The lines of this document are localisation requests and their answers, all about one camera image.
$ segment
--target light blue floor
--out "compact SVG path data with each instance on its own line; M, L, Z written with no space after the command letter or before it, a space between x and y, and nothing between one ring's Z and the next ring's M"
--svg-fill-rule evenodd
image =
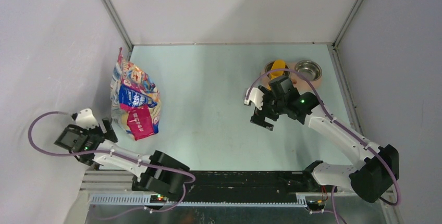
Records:
M165 152L192 170L303 170L315 160L349 164L324 136L286 116L274 131L250 123L253 107L243 105L243 94L275 59L317 62L323 101L349 121L326 45L136 46L131 62L161 93L159 134L136 142L114 125L118 145L141 154Z

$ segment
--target plastic bag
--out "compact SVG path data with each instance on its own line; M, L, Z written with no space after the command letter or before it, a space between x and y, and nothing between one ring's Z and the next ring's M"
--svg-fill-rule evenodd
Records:
M110 83L110 116L135 140L158 133L161 101L148 74L118 54Z

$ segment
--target metal frame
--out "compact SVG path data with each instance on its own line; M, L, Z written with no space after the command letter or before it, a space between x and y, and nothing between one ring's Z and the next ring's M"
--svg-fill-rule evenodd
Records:
M127 33L120 17L118 16L118 13L112 4L111 0L101 0L103 2L104 8L109 13L110 19L115 25L115 28L117 29L118 33L121 35L121 38L123 39L124 43L126 44L126 47L129 51L128 57L130 57L130 54L133 50L133 43L130 40L129 34Z
M344 37L348 27L350 26L351 22L353 21L353 18L358 13L358 10L361 7L362 2L364 2L364 0L356 0L354 2L348 16L346 17L346 19L344 21L344 24L342 25L341 29L338 32L338 35L336 36L335 40L333 41L333 46L335 46L335 47L339 46L339 44L341 43L342 38Z

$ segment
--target metal bowl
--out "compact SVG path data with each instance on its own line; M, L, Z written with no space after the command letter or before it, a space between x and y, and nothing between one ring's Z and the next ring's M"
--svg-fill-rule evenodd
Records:
M296 63L294 69L305 76L305 78L307 78L311 82L318 80L322 76L321 67L314 61L299 61L298 63Z

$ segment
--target enclosure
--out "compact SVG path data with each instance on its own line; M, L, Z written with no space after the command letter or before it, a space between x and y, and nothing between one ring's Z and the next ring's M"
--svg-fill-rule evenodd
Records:
M369 204L344 190L336 193L338 212L348 223L437 223L430 209L441 176L440 0L2 0L1 11L2 112L11 116L1 142L5 223L335 222L333 214L309 215L302 202L184 203L162 214L91 216L122 213L136 204L118 199L144 197L130 192L131 174L44 156L26 132L46 111L90 107L98 117L109 115L120 47L154 79L163 108L159 134L145 139L134 141L114 123L119 146L160 150L191 170L302 171L315 160L349 165L326 136L287 117L273 131L249 123L253 108L244 106L244 93L266 64L311 60L322 69L318 92L335 116L399 151L401 206ZM37 144L62 152L53 143L66 124L55 117L40 123Z

